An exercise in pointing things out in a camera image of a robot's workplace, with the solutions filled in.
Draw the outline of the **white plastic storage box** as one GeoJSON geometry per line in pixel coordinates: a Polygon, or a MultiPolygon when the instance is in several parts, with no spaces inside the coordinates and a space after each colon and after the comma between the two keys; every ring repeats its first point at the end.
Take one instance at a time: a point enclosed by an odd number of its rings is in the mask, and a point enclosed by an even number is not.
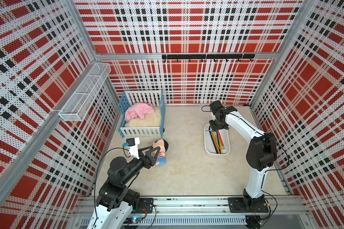
{"type": "Polygon", "coordinates": [[[211,131],[210,125],[206,124],[204,126],[204,148],[205,148],[205,153],[209,156],[213,157],[223,157],[227,156],[230,151],[230,143],[229,143],[229,136],[228,136],[228,131],[227,130],[219,130],[219,133],[223,139],[223,144],[224,144],[224,149],[222,150],[222,154],[218,154],[216,152],[216,148],[214,147],[213,144],[213,139],[211,134],[209,133],[211,131]]]}

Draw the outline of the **blue white toy crib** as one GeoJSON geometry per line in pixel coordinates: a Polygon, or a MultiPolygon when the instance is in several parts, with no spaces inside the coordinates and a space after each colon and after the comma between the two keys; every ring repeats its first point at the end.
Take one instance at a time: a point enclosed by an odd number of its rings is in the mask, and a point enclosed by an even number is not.
{"type": "Polygon", "coordinates": [[[166,107],[162,90],[124,91],[118,108],[121,137],[163,136],[166,107]]]}

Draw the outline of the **plush doll striped hat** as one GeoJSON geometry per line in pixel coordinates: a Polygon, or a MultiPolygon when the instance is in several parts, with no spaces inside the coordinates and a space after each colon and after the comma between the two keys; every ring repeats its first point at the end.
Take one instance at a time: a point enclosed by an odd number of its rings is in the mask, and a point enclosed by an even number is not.
{"type": "Polygon", "coordinates": [[[158,139],[155,140],[152,144],[153,148],[160,148],[160,151],[158,153],[158,157],[156,160],[155,165],[156,166],[163,166],[166,164],[166,152],[168,150],[169,144],[166,140],[164,139],[158,139]]]}

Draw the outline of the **red sleeve hex key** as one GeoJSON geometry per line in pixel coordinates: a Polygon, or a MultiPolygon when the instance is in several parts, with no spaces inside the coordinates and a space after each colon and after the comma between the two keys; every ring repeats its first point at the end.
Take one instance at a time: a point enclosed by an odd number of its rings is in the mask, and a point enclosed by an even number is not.
{"type": "Polygon", "coordinates": [[[219,131],[217,131],[217,133],[218,133],[218,136],[219,136],[219,139],[220,139],[220,143],[221,143],[222,150],[224,150],[225,147],[224,147],[224,143],[223,143],[223,139],[222,139],[222,137],[221,137],[221,134],[220,134],[219,131]]]}

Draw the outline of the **pink plush blanket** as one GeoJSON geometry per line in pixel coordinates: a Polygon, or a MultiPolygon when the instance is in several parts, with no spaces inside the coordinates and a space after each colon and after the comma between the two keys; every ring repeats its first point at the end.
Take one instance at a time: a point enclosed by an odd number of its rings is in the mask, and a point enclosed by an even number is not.
{"type": "Polygon", "coordinates": [[[139,118],[141,120],[145,119],[146,114],[153,114],[154,108],[151,104],[146,103],[136,103],[130,106],[125,112],[126,122],[131,121],[132,119],[139,118]]]}

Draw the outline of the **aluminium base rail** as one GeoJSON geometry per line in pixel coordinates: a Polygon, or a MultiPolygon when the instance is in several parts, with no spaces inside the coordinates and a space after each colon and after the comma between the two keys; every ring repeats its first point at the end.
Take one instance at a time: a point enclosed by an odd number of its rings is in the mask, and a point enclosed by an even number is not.
{"type": "Polygon", "coordinates": [[[154,196],[140,204],[123,202],[108,211],[92,197],[75,206],[71,229],[243,228],[313,229],[309,211],[299,196],[268,195],[254,210],[240,196],[154,196]]]}

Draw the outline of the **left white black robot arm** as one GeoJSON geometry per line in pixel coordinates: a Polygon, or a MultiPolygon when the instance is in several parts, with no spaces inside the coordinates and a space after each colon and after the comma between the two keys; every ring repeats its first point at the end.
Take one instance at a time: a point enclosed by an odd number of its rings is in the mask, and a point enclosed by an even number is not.
{"type": "Polygon", "coordinates": [[[123,156],[114,158],[107,171],[108,178],[94,201],[94,212],[89,229],[120,229],[126,218],[140,205],[140,193],[127,184],[143,169],[156,162],[161,148],[152,146],[138,150],[139,158],[131,161],[123,156]]]}

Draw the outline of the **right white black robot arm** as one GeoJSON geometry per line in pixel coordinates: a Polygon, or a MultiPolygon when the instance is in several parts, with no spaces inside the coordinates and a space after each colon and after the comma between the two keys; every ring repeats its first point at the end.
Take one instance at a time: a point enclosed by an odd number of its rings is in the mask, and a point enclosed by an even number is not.
{"type": "Polygon", "coordinates": [[[248,142],[246,160],[250,166],[249,180],[243,191],[243,204],[252,209],[264,202],[263,187],[267,172],[277,160],[276,138],[248,122],[233,106],[224,107],[219,100],[209,105],[212,120],[209,125],[214,132],[234,128],[248,142]]]}

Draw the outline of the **black large hex key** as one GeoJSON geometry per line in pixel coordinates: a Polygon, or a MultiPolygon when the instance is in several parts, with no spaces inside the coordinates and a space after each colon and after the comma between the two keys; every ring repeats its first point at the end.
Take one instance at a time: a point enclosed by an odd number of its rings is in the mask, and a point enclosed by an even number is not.
{"type": "Polygon", "coordinates": [[[214,146],[215,152],[216,152],[216,148],[215,148],[215,145],[214,145],[214,141],[213,141],[213,138],[212,138],[211,132],[212,132],[212,131],[210,131],[210,130],[209,130],[209,134],[210,134],[210,137],[211,137],[211,140],[212,140],[212,143],[213,143],[213,146],[214,146]]]}

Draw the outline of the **orange sleeve hex key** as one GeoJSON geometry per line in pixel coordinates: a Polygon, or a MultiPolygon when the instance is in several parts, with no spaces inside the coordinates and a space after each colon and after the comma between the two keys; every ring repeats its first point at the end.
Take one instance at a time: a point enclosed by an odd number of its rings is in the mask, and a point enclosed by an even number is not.
{"type": "Polygon", "coordinates": [[[211,135],[212,135],[212,138],[213,138],[213,141],[214,141],[216,152],[217,152],[217,154],[220,154],[220,148],[219,148],[219,144],[218,144],[218,141],[217,141],[217,137],[216,137],[214,132],[211,132],[211,135]]]}

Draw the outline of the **black wall hook rail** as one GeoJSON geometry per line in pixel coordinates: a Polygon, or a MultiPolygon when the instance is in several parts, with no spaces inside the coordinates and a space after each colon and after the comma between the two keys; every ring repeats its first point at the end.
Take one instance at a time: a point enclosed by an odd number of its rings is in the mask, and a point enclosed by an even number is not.
{"type": "Polygon", "coordinates": [[[164,54],[163,60],[250,60],[255,54],[164,54]]]}

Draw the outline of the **cream fluffy mattress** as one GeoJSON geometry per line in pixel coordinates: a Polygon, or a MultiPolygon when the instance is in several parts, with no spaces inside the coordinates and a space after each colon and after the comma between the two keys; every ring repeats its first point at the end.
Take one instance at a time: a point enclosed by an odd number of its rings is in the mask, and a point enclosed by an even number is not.
{"type": "Polygon", "coordinates": [[[153,114],[145,114],[144,119],[131,119],[125,124],[125,127],[159,127],[161,125],[161,109],[154,107],[153,114]]]}

